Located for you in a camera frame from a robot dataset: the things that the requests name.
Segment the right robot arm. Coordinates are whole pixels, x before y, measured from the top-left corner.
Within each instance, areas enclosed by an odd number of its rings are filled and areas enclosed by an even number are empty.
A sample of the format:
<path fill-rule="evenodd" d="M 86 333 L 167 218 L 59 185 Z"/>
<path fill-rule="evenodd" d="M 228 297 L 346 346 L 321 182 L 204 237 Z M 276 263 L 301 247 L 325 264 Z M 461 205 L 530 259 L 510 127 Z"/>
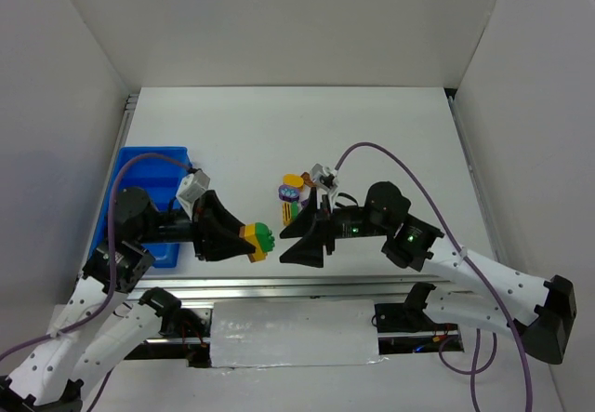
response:
<path fill-rule="evenodd" d="M 362 206 L 333 208 L 328 196 L 311 193 L 280 233 L 296 241 L 280 261 L 321 268 L 339 239 L 384 237 L 381 252 L 397 267 L 441 277 L 477 297 L 417 283 L 403 306 L 411 321 L 518 337 L 526 354 L 560 364 L 577 314 L 573 283 L 560 275 L 547 279 L 520 272 L 456 246 L 441 229 L 409 214 L 410 206 L 388 181 L 373 184 Z"/>

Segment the purple oval lego with print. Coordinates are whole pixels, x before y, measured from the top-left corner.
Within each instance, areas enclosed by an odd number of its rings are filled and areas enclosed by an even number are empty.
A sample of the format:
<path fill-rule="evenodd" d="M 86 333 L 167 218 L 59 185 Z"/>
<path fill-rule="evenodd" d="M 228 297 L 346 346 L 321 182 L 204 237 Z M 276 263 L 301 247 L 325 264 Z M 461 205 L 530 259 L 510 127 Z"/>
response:
<path fill-rule="evenodd" d="M 300 189 L 287 184 L 282 184 L 278 188 L 278 197 L 283 202 L 297 202 L 300 199 Z"/>

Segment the yellow oval lego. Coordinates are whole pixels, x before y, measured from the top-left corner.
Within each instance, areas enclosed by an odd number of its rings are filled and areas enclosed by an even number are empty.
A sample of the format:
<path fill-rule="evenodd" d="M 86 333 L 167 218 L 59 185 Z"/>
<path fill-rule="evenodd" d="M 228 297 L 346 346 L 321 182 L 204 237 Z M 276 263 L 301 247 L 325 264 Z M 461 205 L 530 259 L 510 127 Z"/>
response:
<path fill-rule="evenodd" d="M 285 174 L 283 176 L 283 184 L 301 192 L 303 190 L 305 182 L 304 182 L 304 179 L 300 175 Z"/>

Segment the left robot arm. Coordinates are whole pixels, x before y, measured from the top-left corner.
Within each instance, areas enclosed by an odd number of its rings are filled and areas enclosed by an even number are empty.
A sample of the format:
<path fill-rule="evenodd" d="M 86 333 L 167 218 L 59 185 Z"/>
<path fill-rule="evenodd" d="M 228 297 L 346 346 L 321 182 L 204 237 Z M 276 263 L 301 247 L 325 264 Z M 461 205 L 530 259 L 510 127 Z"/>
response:
<path fill-rule="evenodd" d="M 1 378 L 4 411 L 79 411 L 94 388 L 140 343 L 176 327 L 180 300 L 160 287 L 148 289 L 123 318 L 105 323 L 122 306 L 154 257 L 153 243 L 194 245 L 200 260 L 250 255 L 253 231 L 230 214 L 214 191 L 190 212 L 159 210 L 148 193 L 129 187 L 111 201 L 112 226 L 92 252 L 75 289 L 42 341 Z"/>

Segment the green rounded lego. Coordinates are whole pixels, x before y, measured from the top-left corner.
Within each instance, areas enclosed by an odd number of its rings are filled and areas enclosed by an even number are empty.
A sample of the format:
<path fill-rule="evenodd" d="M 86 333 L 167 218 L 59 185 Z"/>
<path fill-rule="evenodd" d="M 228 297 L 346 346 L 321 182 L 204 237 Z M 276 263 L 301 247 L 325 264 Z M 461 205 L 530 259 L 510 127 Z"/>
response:
<path fill-rule="evenodd" d="M 263 253 L 270 253 L 273 251 L 275 246 L 273 232 L 266 224 L 262 222 L 257 222 L 255 224 L 255 236 L 259 248 Z"/>

